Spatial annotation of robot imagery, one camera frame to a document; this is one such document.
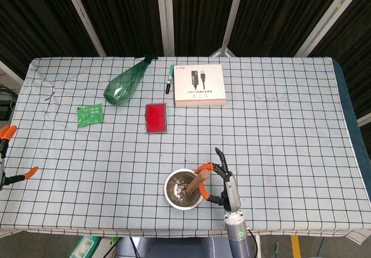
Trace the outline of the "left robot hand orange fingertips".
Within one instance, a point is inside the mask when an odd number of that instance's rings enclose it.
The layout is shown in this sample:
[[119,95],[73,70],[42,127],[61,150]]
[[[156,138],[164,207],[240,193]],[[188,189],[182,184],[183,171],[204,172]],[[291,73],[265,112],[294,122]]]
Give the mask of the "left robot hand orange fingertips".
[[21,181],[25,181],[31,178],[39,169],[39,167],[31,168],[27,173],[22,175],[15,175],[11,177],[7,177],[4,171],[5,167],[5,158],[6,153],[8,151],[8,146],[11,138],[15,134],[17,127],[15,125],[5,125],[1,128],[1,190],[4,186],[9,186],[14,183],[18,183]]

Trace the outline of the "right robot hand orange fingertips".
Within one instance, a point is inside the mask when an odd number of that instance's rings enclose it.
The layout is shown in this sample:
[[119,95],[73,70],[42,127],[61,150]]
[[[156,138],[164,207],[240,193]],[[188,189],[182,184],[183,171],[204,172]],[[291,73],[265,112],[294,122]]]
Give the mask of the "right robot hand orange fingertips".
[[204,200],[223,206],[227,212],[236,212],[241,207],[241,201],[238,192],[238,186],[233,173],[228,169],[227,162],[224,153],[219,149],[215,148],[216,154],[220,158],[221,165],[216,163],[205,163],[202,166],[195,169],[195,173],[198,174],[202,170],[214,171],[223,179],[224,189],[220,196],[214,196],[209,194],[203,182],[199,182],[198,190]]

